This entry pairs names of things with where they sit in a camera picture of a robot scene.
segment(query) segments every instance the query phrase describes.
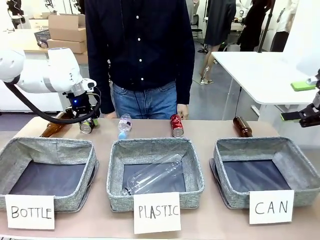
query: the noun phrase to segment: red soda can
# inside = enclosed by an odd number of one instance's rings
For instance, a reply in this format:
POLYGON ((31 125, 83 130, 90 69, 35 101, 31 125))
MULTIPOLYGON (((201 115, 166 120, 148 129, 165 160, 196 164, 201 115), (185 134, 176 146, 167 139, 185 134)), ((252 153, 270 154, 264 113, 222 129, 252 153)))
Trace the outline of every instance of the red soda can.
POLYGON ((182 126, 181 118, 178 114, 174 114, 170 117, 172 136, 180 138, 184 135, 184 126, 182 126))

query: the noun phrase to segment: paper sign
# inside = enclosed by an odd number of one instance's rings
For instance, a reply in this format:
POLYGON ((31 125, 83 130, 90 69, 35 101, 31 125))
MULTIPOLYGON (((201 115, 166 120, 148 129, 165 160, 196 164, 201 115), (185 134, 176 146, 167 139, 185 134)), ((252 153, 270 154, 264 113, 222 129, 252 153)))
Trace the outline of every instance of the paper sign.
POLYGON ((178 192, 137 194, 134 200, 134 234, 181 230, 178 192))
POLYGON ((292 221, 294 190, 251 191, 250 224, 274 224, 292 221))
POLYGON ((55 229, 54 196, 5 195, 8 228, 55 229))

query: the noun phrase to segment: water bottle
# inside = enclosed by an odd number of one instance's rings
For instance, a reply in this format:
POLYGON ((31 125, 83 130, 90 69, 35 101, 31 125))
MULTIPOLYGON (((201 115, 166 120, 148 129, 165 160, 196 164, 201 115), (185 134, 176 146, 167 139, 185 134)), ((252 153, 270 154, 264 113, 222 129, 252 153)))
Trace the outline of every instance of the water bottle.
POLYGON ((122 189, 121 194, 130 196, 158 193, 163 185, 170 186, 183 173, 182 158, 179 154, 168 154, 148 165, 128 178, 127 186, 122 189))
POLYGON ((123 114, 120 117, 120 121, 118 124, 118 129, 119 129, 119 139, 126 139, 128 136, 128 133, 130 132, 132 125, 132 120, 129 114, 123 114))

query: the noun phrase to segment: brown glass bottle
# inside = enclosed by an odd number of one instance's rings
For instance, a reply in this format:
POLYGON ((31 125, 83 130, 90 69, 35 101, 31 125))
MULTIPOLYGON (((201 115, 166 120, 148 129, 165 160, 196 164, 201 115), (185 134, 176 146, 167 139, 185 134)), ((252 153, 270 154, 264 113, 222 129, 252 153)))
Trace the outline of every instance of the brown glass bottle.
MULTIPOLYGON (((70 119, 70 116, 65 112, 58 113, 57 116, 55 116, 56 119, 70 119)), ((58 133, 61 129, 63 129, 66 125, 65 124, 56 124, 49 122, 46 126, 46 129, 44 132, 40 135, 42 138, 49 138, 53 134, 58 133)))
POLYGON ((233 124, 239 137, 242 137, 242 138, 252 137, 251 127, 241 116, 236 116, 233 119, 233 124))

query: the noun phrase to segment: can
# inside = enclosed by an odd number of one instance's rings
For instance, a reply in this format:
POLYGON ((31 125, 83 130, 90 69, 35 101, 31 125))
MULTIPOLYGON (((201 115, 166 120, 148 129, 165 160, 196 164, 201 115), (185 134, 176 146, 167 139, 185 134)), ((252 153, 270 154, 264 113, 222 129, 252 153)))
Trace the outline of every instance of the can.
POLYGON ((82 122, 80 122, 80 131, 83 134, 90 134, 95 127, 93 119, 90 117, 82 122))
POLYGON ((180 138, 184 135, 184 127, 182 126, 181 117, 178 114, 174 114, 170 117, 172 136, 180 138))

